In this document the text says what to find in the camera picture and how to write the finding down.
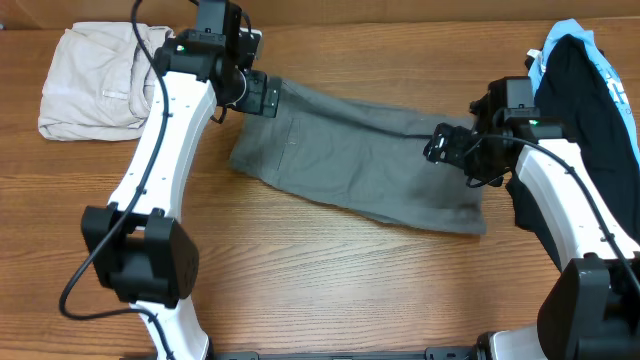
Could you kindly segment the grey shorts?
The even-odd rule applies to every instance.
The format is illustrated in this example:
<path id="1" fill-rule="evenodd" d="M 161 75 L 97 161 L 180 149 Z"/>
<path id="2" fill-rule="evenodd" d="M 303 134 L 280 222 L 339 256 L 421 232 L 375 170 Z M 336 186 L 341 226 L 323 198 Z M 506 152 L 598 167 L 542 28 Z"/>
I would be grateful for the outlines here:
<path id="1" fill-rule="evenodd" d="M 286 80 L 274 118 L 248 115 L 231 167 L 308 200 L 390 224 L 482 235 L 482 192 L 426 160 L 440 123 L 467 118 L 340 99 Z"/>

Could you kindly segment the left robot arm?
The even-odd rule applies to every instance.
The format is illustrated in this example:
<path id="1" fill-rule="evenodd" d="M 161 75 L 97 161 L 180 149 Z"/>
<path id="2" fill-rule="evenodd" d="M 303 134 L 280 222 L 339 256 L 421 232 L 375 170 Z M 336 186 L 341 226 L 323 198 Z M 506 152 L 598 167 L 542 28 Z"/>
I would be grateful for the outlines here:
<path id="1" fill-rule="evenodd" d="M 157 81 L 131 163 L 103 207 L 88 207 L 84 269 L 144 322 L 159 359 L 210 359 L 191 294 L 199 252 L 182 199 L 205 127 L 228 111 L 272 118 L 282 82 L 253 69 L 262 35 L 228 0 L 201 0 L 193 28 L 147 53 Z"/>

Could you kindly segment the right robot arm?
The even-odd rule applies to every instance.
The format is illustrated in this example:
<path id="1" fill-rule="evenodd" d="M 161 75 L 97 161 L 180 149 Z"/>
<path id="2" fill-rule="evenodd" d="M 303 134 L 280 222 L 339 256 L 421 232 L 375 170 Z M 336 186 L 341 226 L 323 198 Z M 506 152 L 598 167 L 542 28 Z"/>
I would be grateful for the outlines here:
<path id="1" fill-rule="evenodd" d="M 482 334 L 471 347 L 429 348 L 426 358 L 638 358 L 639 245 L 592 182 L 568 123 L 540 113 L 527 77 L 491 82 L 470 111 L 470 129 L 435 127 L 426 159 L 463 170 L 470 188 L 512 173 L 541 211 L 562 272 L 535 324 Z"/>

